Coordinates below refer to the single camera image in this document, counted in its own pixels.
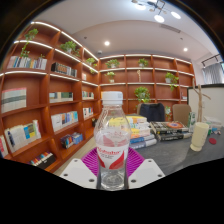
chair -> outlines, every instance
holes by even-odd
[[[187,125],[190,112],[191,107],[188,104],[174,104],[173,120],[180,121],[183,125]]]
[[[147,121],[165,121],[165,108],[162,103],[142,103],[138,105],[137,113],[147,117]]]

bottle cap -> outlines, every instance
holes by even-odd
[[[103,105],[123,104],[123,93],[119,91],[102,92]]]

plastic bottle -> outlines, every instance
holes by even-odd
[[[94,129],[101,186],[105,190],[121,190],[124,188],[131,128],[122,109],[122,92],[103,92],[102,100],[103,110]]]

bookshelf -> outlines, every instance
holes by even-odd
[[[21,48],[25,43],[24,34],[34,28],[39,32],[27,45],[26,50],[30,51],[29,57],[32,59],[37,59],[41,54],[45,55],[47,59],[45,69],[8,68],[11,56],[20,56]],[[70,55],[60,49],[62,43],[70,40],[77,44],[80,56]],[[86,62],[90,57],[95,59],[95,67]],[[148,60],[147,67],[138,66],[138,60],[141,58]],[[105,63],[110,59],[117,59],[120,63],[119,68],[108,69]],[[55,62],[76,69],[77,76],[51,71],[51,65]],[[138,70],[141,72],[141,82],[139,82]],[[108,77],[104,76],[108,71],[116,74],[114,83],[110,83]],[[167,71],[179,77],[178,87],[173,92],[165,83]],[[45,170],[53,173],[93,136],[92,118],[97,119],[101,113],[102,91],[122,91],[124,98],[122,108],[125,114],[131,114],[136,112],[138,104],[134,95],[137,87],[144,86],[149,89],[152,103],[160,102],[164,106],[172,107],[176,103],[187,103],[186,100],[181,99],[181,93],[187,96],[187,87],[192,86],[194,77],[191,63],[167,56],[124,54],[97,58],[63,29],[44,21],[35,21],[19,34],[9,49],[0,71],[0,97],[4,90],[27,88],[27,107],[0,113],[0,135],[5,137],[6,128],[24,125],[37,119],[41,138],[14,153],[10,152],[6,142],[9,154],[5,159],[27,163],[49,150],[56,157],[56,161]],[[94,99],[83,99],[82,91],[93,92]],[[51,92],[72,92],[73,101],[50,103],[49,93]],[[83,108],[87,107],[93,108],[93,114],[84,118]],[[51,116],[70,111],[77,111],[78,122],[54,132]],[[60,138],[74,132],[82,133],[83,141],[68,149],[62,148]]]

potted plant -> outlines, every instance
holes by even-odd
[[[76,43],[74,43],[73,41],[67,41],[64,44],[60,45],[60,48],[67,52],[68,54],[74,54],[75,56],[79,56],[79,49],[76,50]]]
[[[26,43],[22,48],[22,51],[20,53],[20,57],[28,57],[30,51],[25,51],[26,46],[29,44],[29,41],[33,40],[33,38],[37,35],[37,33],[38,33],[37,29],[32,29],[24,35],[24,37],[26,38]]]
[[[144,67],[146,67],[148,64],[149,64],[149,62],[148,62],[147,60],[145,60],[144,58],[138,60],[138,65],[139,65],[139,67],[144,68]]]
[[[107,65],[107,68],[117,68],[120,63],[117,59],[111,59],[105,64]]]
[[[109,76],[110,83],[114,83],[114,76],[115,76],[114,72],[107,72],[105,76]]]
[[[167,72],[165,79],[166,79],[166,83],[170,83],[170,90],[173,91],[174,87],[177,87],[177,85],[175,84],[177,83],[177,80],[179,79],[179,77],[176,77],[172,73]]]
[[[96,66],[97,66],[96,63],[93,64],[93,63],[95,62],[95,59],[94,59],[94,58],[88,58],[88,59],[86,59],[86,62],[87,62],[87,64],[89,64],[90,66],[93,66],[93,67],[96,67]],[[90,68],[89,70],[90,70],[90,73],[91,73],[91,74],[95,73],[95,71],[94,71],[93,69]]]
[[[148,103],[150,102],[150,93],[146,87],[138,87],[135,89],[135,96],[138,97],[138,102]]]
[[[171,116],[172,116],[170,107],[168,107],[168,106],[165,107],[165,114],[166,114],[166,117],[168,118],[168,121],[170,121]]]

